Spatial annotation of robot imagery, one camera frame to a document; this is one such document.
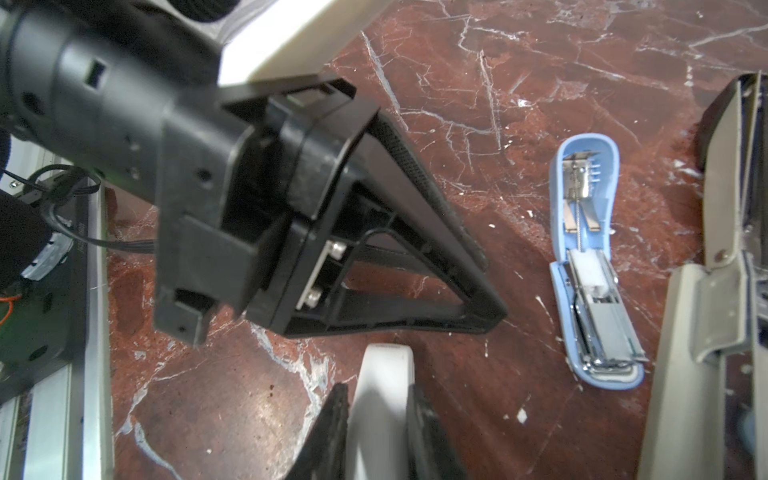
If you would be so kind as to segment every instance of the blue stapler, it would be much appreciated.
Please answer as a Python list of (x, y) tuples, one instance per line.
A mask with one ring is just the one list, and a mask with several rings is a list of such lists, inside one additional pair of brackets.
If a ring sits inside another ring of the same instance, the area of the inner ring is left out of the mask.
[(609, 390), (634, 388), (647, 361), (618, 292), (611, 265), (611, 211), (619, 151), (600, 134), (568, 138), (549, 172), (552, 246), (549, 269), (563, 342), (574, 373)]

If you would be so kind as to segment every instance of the white object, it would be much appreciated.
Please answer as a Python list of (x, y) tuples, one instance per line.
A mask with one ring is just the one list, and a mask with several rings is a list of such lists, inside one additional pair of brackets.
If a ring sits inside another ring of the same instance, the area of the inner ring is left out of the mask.
[(347, 478), (408, 478), (406, 406), (413, 379), (410, 347), (391, 343), (368, 345), (349, 414)]
[(219, 85), (319, 73), (391, 2), (274, 2), (224, 46)]

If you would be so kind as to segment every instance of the silver screw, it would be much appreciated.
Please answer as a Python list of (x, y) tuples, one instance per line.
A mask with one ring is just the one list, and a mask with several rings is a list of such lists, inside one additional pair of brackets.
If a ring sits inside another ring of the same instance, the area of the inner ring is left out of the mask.
[(310, 288), (310, 291), (306, 294), (306, 299), (304, 300), (304, 304), (307, 305), (309, 308), (315, 308), (318, 303), (320, 303), (320, 297), (323, 296), (323, 290), (320, 288), (313, 286)]
[(344, 252), (346, 252), (346, 243), (333, 242), (331, 245), (331, 251), (328, 252), (328, 254), (334, 260), (341, 260), (341, 257), (344, 257)]

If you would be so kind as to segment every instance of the orange wire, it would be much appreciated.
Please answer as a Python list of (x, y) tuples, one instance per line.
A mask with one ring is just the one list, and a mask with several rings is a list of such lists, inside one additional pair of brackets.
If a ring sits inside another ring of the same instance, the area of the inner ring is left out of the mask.
[(0, 326), (2, 326), (3, 323), (11, 316), (11, 312), (13, 312), (13, 302), (8, 302), (8, 311), (5, 312), (5, 316), (2, 317), (2, 320), (0, 320)]

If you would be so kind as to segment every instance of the brown marble countertop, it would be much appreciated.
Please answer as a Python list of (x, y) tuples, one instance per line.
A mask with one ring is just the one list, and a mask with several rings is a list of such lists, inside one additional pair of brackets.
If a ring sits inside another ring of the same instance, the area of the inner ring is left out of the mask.
[[(329, 68), (407, 132), (485, 248), (509, 317), (486, 336), (286, 340), (224, 310), (191, 349), (152, 330), (153, 261), (111, 253), (117, 478), (280, 478), (330, 387), (354, 390), (372, 342), (413, 348), (416, 380), (474, 478), (633, 478), (655, 365), (627, 392), (586, 386), (566, 366), (549, 161), (574, 134), (618, 144), (613, 263), (654, 359), (670, 272), (702, 254), (693, 132), (731, 78), (766, 66), (759, 0), (395, 3)], [(113, 232), (153, 233), (154, 208), (116, 200)], [(729, 476), (747, 475), (740, 460), (729, 457)]]

